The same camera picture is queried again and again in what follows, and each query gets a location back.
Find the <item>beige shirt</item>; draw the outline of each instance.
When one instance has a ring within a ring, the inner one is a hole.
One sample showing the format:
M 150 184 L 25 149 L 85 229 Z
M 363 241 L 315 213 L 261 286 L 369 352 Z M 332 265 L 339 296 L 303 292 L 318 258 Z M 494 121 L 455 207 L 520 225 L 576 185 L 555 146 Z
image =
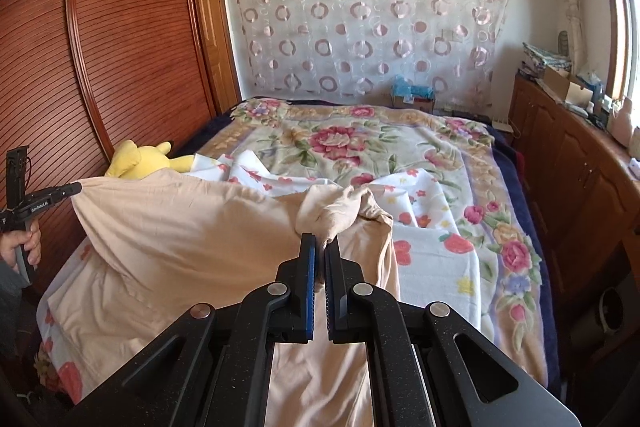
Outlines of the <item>beige shirt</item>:
M 228 306 L 273 282 L 303 232 L 324 244 L 337 236 L 367 282 L 399 298 L 392 219 L 366 188 L 269 198 L 163 169 L 83 180 L 73 203 L 95 253 L 49 306 L 84 386 L 97 387 L 191 305 Z M 276 345 L 266 424 L 370 426 L 366 350 L 328 341 L 322 286 L 315 308 L 313 341 Z

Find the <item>human hand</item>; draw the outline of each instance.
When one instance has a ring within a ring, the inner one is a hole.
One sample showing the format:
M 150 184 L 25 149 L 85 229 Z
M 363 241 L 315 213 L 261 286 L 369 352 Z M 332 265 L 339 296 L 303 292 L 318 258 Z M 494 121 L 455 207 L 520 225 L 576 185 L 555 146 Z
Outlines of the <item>human hand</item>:
M 37 266 L 40 262 L 40 225 L 37 219 L 31 221 L 29 232 L 14 230 L 13 232 L 0 233 L 0 256 L 14 271 L 18 271 L 15 259 L 15 248 L 24 245 L 29 252 L 27 261 L 31 266 Z

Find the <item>polka dot curtain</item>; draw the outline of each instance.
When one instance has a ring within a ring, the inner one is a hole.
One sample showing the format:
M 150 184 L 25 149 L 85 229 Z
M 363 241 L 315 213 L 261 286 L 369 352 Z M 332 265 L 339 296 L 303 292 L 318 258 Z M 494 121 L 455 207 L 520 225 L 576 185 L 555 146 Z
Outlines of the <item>polka dot curtain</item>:
M 487 112 L 508 0 L 236 0 L 254 93 L 388 102 L 392 78 Z

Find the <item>silver screw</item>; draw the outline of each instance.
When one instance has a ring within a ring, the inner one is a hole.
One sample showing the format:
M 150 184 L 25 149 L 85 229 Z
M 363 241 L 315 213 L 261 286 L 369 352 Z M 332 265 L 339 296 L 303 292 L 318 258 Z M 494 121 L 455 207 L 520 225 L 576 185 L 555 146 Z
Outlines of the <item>silver screw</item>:
M 211 307 L 208 304 L 196 304 L 191 307 L 191 317 L 194 319 L 206 319 L 211 313 Z
M 451 309 L 444 302 L 434 302 L 429 306 L 429 311 L 436 317 L 446 317 Z
M 287 292 L 287 285 L 281 282 L 272 282 L 268 286 L 267 291 L 271 295 L 275 295 L 275 296 L 284 295 Z
M 353 287 L 353 292 L 356 295 L 366 297 L 367 295 L 371 295 L 373 293 L 373 287 L 366 282 L 359 282 Z

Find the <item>yellow stuffed animal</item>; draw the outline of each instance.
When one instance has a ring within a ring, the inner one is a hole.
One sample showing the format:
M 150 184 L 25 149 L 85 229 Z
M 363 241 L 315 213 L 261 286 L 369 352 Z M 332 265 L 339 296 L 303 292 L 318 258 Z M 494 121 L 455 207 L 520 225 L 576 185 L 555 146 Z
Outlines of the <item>yellow stuffed animal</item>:
M 139 180 L 152 172 L 170 168 L 178 172 L 189 172 L 193 164 L 193 155 L 180 156 L 170 160 L 166 155 L 171 150 L 169 142 L 162 142 L 157 147 L 138 147 L 131 140 L 116 145 L 111 165 L 105 176 Z

